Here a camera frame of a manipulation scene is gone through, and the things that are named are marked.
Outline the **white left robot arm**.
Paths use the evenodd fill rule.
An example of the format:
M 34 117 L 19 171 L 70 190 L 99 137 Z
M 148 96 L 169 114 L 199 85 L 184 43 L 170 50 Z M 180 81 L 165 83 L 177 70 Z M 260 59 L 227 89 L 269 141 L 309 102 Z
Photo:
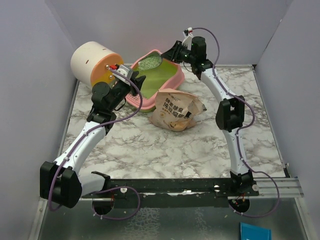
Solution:
M 109 176 L 99 172 L 79 176 L 79 172 L 92 150 L 119 122 L 115 112 L 121 109 L 120 103 L 128 94 L 141 96 L 146 79 L 138 71 L 112 73 L 116 79 L 113 87 L 102 81 L 92 87 L 92 108 L 78 137 L 53 162 L 46 161 L 40 167 L 40 196 L 47 199 L 52 212 L 56 210 L 54 203 L 73 208 L 85 195 L 95 193 L 103 198 L 110 193 Z

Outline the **cat litter bag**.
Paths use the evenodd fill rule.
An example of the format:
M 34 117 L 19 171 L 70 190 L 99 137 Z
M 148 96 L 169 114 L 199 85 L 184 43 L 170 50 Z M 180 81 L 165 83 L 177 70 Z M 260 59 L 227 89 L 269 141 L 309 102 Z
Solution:
M 149 122 L 156 127 L 182 132 L 194 127 L 194 120 L 207 108 L 196 96 L 171 88 L 160 89 L 155 97 L 155 110 L 149 117 Z

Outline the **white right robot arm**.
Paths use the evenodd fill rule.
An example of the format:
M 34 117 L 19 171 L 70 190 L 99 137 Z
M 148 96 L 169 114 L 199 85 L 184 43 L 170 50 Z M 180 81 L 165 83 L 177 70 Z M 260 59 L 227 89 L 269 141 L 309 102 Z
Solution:
M 214 64 L 207 58 L 204 37 L 193 37 L 190 48 L 177 40 L 161 57 L 176 64 L 190 64 L 192 73 L 209 88 L 218 101 L 215 122 L 227 141 L 230 156 L 229 189 L 236 196 L 242 195 L 255 184 L 252 170 L 246 165 L 247 157 L 240 132 L 244 128 L 244 97 L 235 95 L 219 77 Z

